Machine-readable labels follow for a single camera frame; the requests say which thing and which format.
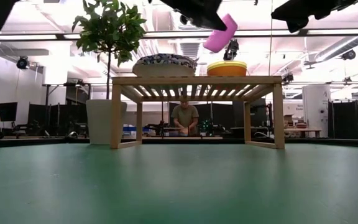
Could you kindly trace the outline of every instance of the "white planter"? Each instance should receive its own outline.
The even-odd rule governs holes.
[[[127,104],[121,102],[121,121],[124,125],[124,116]],[[86,101],[88,115],[89,140],[91,144],[108,145],[111,137],[111,100]]]

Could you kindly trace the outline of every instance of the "yellow container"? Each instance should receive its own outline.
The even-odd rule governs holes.
[[[238,61],[223,61],[208,65],[207,76],[210,77],[244,77],[247,75],[247,64]]]

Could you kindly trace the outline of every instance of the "gray t-shirt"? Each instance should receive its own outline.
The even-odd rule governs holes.
[[[198,111],[193,105],[189,105],[186,109],[178,105],[173,109],[171,117],[178,119],[178,122],[187,128],[193,123],[193,118],[198,118]],[[197,128],[193,128],[189,134],[197,134]]]

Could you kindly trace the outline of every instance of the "cardboard box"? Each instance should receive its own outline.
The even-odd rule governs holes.
[[[292,127],[293,121],[292,121],[292,114],[284,115],[284,127]]]

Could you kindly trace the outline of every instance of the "man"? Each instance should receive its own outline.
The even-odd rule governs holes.
[[[186,100],[181,101],[180,105],[173,109],[171,117],[176,127],[183,128],[180,131],[182,134],[197,134],[198,111],[195,106],[189,105]]]

